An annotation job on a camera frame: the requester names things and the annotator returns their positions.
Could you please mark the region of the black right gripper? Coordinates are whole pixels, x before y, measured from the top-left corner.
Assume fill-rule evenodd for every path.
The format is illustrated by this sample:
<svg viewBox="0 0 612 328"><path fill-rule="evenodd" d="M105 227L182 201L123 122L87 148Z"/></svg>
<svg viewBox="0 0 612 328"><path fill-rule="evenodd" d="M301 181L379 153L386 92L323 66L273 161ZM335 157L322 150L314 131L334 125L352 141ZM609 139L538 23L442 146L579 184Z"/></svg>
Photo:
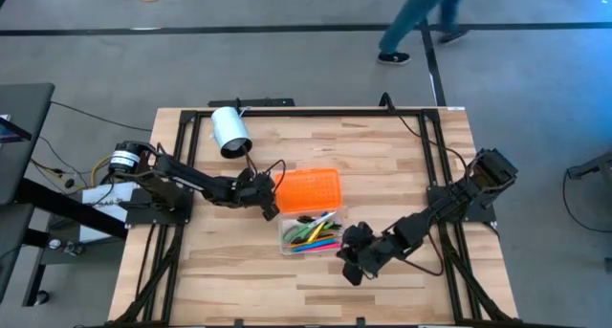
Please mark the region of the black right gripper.
<svg viewBox="0 0 612 328"><path fill-rule="evenodd" d="M367 223L359 222L344 231L337 256L347 263L341 272L344 278L360 286L362 271L378 273L390 261L390 244L385 237L374 237Z"/></svg>

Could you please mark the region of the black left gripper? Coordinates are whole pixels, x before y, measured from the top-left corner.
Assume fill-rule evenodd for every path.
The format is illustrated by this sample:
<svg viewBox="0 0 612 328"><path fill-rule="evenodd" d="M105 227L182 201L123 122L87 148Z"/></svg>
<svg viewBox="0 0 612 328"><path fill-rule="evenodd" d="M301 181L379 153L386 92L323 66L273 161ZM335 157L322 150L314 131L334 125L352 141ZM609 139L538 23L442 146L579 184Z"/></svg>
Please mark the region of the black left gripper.
<svg viewBox="0 0 612 328"><path fill-rule="evenodd" d="M235 182L234 199L239 207L261 206L266 221L272 221L279 213L274 204L273 190L275 183L267 172L255 173L245 168Z"/></svg>

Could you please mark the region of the orange plastic box lid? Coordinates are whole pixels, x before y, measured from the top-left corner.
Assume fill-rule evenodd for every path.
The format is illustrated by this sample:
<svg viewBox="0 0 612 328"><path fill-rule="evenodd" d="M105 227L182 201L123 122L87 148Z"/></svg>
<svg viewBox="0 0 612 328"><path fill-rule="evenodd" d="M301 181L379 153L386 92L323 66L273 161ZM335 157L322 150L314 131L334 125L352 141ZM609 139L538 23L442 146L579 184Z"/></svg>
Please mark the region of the orange plastic box lid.
<svg viewBox="0 0 612 328"><path fill-rule="evenodd" d="M278 185L276 205L282 214L317 211L343 206L339 172L334 168L310 168L274 175Z"/></svg>

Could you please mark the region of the green handled scissors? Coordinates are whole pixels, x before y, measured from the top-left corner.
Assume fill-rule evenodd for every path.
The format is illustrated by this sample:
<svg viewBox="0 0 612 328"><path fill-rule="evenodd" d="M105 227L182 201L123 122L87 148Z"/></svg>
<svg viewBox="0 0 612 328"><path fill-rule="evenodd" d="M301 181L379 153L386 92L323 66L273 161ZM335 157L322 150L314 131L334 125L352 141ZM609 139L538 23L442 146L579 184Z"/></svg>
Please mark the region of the green handled scissors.
<svg viewBox="0 0 612 328"><path fill-rule="evenodd" d="M333 213L328 213L310 223L294 225L284 232L282 241L286 244L290 244L296 239L305 242L320 224L325 224L332 216Z"/></svg>

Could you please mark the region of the clear plastic supply box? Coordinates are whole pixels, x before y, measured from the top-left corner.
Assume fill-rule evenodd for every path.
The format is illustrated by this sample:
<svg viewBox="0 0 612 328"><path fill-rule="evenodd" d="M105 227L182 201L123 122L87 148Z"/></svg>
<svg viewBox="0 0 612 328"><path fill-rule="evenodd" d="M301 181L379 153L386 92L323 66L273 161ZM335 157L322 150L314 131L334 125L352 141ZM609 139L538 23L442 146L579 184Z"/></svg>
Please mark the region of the clear plastic supply box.
<svg viewBox="0 0 612 328"><path fill-rule="evenodd" d="M338 223L341 224L342 227L339 230L331 230L331 229L326 229L326 225L324 227L324 229L320 232L318 238L324 238L324 237L328 237L328 236L333 236L336 237L336 241L340 244L341 242L341 238L342 235L344 233L345 230L345 224L344 224L344 219L347 217L347 209L346 207L340 207L340 208L327 208L324 210L317 210L317 211L302 211L299 213L293 213L293 214L281 214L278 218L278 238L279 238L279 244L280 244L280 252L284 255L298 255L298 254L319 254L319 253L332 253L332 252L336 252L335 251L318 251L318 252L293 252L293 248L290 247L291 244L299 244L299 243L303 243L300 242L298 239L294 240L292 243L290 244L286 244L282 241L282 237L283 234L286 230L288 230L290 227L297 225L297 224L301 224L299 222L296 221L296 219L300 216L311 216L314 218L319 218L320 216L323 216L325 214L328 213L333 213L333 216L331 217L331 219L329 221L327 221L328 225L329 223Z"/></svg>

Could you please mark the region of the white box with print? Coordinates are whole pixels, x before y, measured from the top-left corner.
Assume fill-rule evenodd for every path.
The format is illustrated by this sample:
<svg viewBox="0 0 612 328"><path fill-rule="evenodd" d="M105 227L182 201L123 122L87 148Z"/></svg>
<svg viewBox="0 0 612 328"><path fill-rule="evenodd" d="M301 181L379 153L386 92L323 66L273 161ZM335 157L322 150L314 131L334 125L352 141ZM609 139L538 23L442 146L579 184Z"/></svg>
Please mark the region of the white box with print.
<svg viewBox="0 0 612 328"><path fill-rule="evenodd" d="M119 203L130 201L133 190L138 187L133 182L97 186L84 190L81 202L87 205L93 204L95 209L125 223L127 210L120 207ZM108 237L107 233L80 226L79 241L81 243L94 242Z"/></svg>

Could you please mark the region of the black power strip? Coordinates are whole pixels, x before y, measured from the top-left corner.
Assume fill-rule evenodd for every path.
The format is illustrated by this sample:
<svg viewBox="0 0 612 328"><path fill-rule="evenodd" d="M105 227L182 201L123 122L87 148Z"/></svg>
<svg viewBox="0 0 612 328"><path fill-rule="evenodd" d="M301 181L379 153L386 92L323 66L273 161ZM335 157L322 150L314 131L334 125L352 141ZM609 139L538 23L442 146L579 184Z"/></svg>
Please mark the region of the black power strip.
<svg viewBox="0 0 612 328"><path fill-rule="evenodd" d="M208 107L218 108L224 106L232 107L295 107L295 101L292 98L253 98L241 99L234 98L228 100L211 100L208 102Z"/></svg>

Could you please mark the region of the black desk leg beam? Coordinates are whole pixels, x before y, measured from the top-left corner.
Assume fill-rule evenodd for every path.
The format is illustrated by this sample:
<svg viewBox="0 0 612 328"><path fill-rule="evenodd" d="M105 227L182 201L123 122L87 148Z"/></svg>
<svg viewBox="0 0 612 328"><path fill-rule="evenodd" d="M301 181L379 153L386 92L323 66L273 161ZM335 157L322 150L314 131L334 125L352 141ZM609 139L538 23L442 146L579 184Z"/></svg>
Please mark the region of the black desk leg beam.
<svg viewBox="0 0 612 328"><path fill-rule="evenodd" d="M52 191L29 179L22 179L15 194L19 203L28 203L54 215L73 220L87 228L125 239L125 224L91 206Z"/></svg>

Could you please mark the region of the person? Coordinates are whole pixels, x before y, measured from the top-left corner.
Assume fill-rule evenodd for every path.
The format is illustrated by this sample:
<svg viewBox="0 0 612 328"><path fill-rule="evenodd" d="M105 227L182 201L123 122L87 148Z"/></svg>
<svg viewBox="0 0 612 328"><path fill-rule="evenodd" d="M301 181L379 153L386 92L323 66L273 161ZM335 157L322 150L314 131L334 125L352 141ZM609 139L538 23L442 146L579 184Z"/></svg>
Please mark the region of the person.
<svg viewBox="0 0 612 328"><path fill-rule="evenodd" d="M404 65L408 53L398 51L400 42L436 7L440 7L439 43L451 43L468 33L457 24L459 5L463 0L406 0L379 42L377 60L382 64Z"/></svg>

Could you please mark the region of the black desk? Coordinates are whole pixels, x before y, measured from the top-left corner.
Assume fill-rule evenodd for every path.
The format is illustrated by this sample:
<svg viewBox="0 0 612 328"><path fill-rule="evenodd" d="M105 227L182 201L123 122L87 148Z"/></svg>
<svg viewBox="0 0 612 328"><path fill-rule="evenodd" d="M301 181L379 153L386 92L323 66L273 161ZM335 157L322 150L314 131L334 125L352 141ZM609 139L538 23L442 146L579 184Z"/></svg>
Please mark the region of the black desk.
<svg viewBox="0 0 612 328"><path fill-rule="evenodd" d="M0 205L11 203L24 177L51 105L52 83L0 85L0 116L32 135L26 142L0 146Z"/></svg>

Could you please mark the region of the grey chair leg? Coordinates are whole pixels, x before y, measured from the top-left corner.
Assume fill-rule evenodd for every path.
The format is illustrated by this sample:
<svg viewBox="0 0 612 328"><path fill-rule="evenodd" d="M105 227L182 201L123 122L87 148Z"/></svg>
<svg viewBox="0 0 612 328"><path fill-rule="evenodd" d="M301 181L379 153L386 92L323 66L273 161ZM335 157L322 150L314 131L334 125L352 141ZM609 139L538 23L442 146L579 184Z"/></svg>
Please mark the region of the grey chair leg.
<svg viewBox="0 0 612 328"><path fill-rule="evenodd" d="M570 179L579 180L584 175L599 172L603 179L612 184L612 151L606 152L584 164L571 166L567 169Z"/></svg>

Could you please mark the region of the black metal table frame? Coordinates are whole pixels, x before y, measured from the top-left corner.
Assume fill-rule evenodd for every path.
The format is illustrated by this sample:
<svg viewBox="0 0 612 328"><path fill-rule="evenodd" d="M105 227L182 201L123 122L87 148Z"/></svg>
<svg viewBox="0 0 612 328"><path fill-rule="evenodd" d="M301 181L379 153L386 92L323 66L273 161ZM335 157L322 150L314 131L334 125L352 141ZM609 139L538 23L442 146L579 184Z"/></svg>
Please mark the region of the black metal table frame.
<svg viewBox="0 0 612 328"><path fill-rule="evenodd" d="M476 153L462 109L254 108L244 117L259 168L335 168L346 224L383 229L426 205L426 187L457 179ZM333 253L284 255L278 224L257 208L220 208L196 197L175 268L165 273L150 316L137 328L451 324L469 317L457 271L433 276L437 235L407 262L352 286Z"/></svg>

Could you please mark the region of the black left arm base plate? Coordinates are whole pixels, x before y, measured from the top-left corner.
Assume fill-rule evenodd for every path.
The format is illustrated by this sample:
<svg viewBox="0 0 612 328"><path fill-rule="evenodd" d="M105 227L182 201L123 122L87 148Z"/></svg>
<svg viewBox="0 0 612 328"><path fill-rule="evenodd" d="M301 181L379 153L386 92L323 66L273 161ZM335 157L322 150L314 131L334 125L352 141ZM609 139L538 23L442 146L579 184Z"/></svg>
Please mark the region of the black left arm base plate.
<svg viewBox="0 0 612 328"><path fill-rule="evenodd" d="M127 211L125 222L130 226L137 225L183 225L190 222L193 207L193 192L186 188L179 189L180 195L171 206L162 199L154 198L148 191L136 188L128 201L119 202Z"/></svg>

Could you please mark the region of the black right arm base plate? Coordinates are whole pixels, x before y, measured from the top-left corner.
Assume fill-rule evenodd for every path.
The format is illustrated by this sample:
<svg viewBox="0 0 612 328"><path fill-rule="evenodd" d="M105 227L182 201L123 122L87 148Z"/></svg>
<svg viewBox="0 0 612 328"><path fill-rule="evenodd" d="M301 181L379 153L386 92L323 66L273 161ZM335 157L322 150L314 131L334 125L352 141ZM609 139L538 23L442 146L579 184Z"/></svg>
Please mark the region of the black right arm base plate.
<svg viewBox="0 0 612 328"><path fill-rule="evenodd" d="M426 190L427 202L430 205L448 197L446 189L442 186L430 186ZM491 223L496 220L492 204L486 204L482 197L478 197L466 208L466 212L458 218L449 219L451 223L458 222Z"/></svg>

